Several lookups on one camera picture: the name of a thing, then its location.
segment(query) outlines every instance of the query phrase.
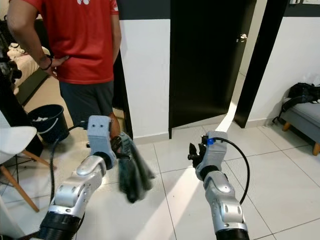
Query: gray sofa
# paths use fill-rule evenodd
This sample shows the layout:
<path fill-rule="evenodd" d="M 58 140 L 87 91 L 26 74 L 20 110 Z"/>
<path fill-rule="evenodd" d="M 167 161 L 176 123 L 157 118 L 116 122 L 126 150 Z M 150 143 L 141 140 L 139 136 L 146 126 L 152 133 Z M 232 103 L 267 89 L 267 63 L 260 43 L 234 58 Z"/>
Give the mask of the gray sofa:
<path fill-rule="evenodd" d="M 281 115 L 286 121 L 283 131 L 292 125 L 315 141 L 313 155 L 320 152 L 320 103 L 301 103 Z"/>

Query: red t-shirt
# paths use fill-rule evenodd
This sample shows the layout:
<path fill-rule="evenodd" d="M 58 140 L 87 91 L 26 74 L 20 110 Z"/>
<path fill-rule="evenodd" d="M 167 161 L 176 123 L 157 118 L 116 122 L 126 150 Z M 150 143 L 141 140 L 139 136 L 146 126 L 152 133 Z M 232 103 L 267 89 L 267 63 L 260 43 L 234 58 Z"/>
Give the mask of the red t-shirt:
<path fill-rule="evenodd" d="M 71 84 L 112 81 L 111 15 L 116 0 L 24 0 L 40 12 L 55 58 L 70 56 L 57 67 L 58 79 Z"/>

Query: wristband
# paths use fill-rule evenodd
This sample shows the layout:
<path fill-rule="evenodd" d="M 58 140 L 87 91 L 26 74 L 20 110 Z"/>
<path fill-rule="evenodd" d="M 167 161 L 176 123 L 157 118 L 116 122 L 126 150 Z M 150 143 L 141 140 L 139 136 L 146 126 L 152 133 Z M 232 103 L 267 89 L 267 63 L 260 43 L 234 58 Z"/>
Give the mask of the wristband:
<path fill-rule="evenodd" d="M 41 67 L 40 67 L 41 70 L 46 71 L 46 70 L 48 70 L 48 69 L 51 67 L 51 65 L 52 65 L 52 58 L 49 58 L 49 59 L 50 59 L 50 61 L 51 61 L 50 64 L 49 64 L 49 66 L 46 67 L 46 68 L 41 68 Z"/>

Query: white tile floor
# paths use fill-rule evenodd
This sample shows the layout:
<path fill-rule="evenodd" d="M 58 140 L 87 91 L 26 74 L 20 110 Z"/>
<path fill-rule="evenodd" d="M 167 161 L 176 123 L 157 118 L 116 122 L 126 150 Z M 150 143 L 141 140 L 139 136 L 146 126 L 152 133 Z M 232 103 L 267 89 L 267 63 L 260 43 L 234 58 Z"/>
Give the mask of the white tile floor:
<path fill-rule="evenodd" d="M 157 174 L 153 189 L 144 200 L 130 204 L 118 190 L 117 168 L 108 171 L 88 204 L 76 239 L 215 239 L 210 207 L 187 155 L 190 142 L 198 143 L 205 131 L 216 127 L 178 129 L 173 131 L 172 140 L 140 145 L 142 156 Z M 243 203 L 250 239 L 318 239 L 320 156 L 312 155 L 312 146 L 290 131 L 282 132 L 280 126 L 241 129 L 232 123 L 227 132 L 250 162 L 250 188 Z M 57 185 L 89 153 L 86 141 L 85 132 L 77 129 L 59 146 L 54 159 Z M 45 150 L 42 156 L 48 159 L 49 152 Z M 245 164 L 239 157 L 229 147 L 222 164 L 238 199 L 246 178 Z M 29 162 L 20 165 L 19 178 L 40 212 L 35 213 L 9 186 L 2 198 L 29 234 L 38 229 L 48 208 L 49 171 Z"/>

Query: man's hand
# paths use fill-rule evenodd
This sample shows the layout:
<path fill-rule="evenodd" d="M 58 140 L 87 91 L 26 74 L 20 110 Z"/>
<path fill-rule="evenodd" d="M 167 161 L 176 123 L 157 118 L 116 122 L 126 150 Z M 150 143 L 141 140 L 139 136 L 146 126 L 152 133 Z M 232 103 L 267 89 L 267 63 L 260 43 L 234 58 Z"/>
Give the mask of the man's hand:
<path fill-rule="evenodd" d="M 52 64 L 51 64 L 50 58 L 46 57 L 44 60 L 40 61 L 39 66 L 41 69 L 46 69 L 51 64 L 51 66 L 47 70 L 44 70 L 44 71 L 47 74 L 49 74 L 50 76 L 54 77 L 55 79 L 58 79 L 57 73 L 56 73 L 56 67 L 60 66 L 68 59 L 69 59 L 69 56 L 64 56 L 59 59 L 52 58 Z"/>

